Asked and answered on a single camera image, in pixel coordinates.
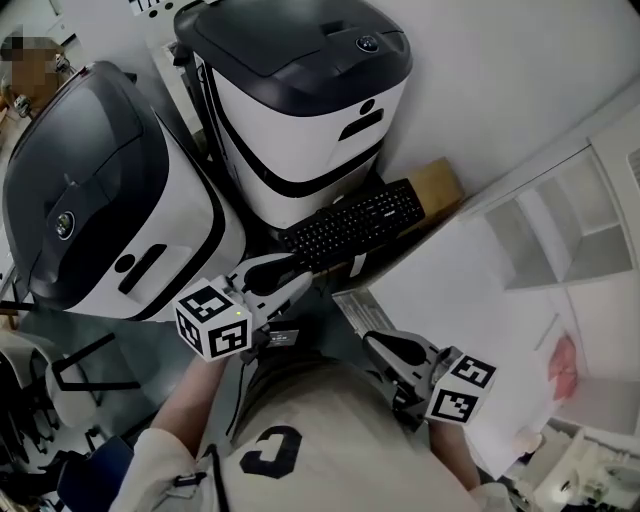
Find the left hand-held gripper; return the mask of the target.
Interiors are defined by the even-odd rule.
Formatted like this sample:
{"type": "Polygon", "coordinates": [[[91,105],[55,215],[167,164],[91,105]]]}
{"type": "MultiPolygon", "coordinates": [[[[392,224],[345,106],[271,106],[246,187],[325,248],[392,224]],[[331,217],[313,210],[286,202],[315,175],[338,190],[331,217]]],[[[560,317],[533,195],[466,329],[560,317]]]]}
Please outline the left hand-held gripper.
{"type": "Polygon", "coordinates": [[[311,281],[292,253],[246,259],[228,278],[201,279],[174,298],[178,334],[203,359],[250,350],[269,315],[295,302],[311,281]]]}

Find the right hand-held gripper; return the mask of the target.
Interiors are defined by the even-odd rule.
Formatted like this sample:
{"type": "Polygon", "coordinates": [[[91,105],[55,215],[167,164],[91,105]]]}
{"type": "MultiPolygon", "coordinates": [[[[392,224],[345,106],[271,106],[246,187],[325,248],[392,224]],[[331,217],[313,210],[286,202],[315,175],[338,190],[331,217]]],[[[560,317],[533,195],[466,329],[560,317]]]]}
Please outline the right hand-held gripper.
{"type": "Polygon", "coordinates": [[[392,410],[418,429],[430,420],[465,426],[477,415],[496,379],[496,367],[456,347],[438,349],[405,331],[371,330],[364,349],[395,386],[392,410]]]}

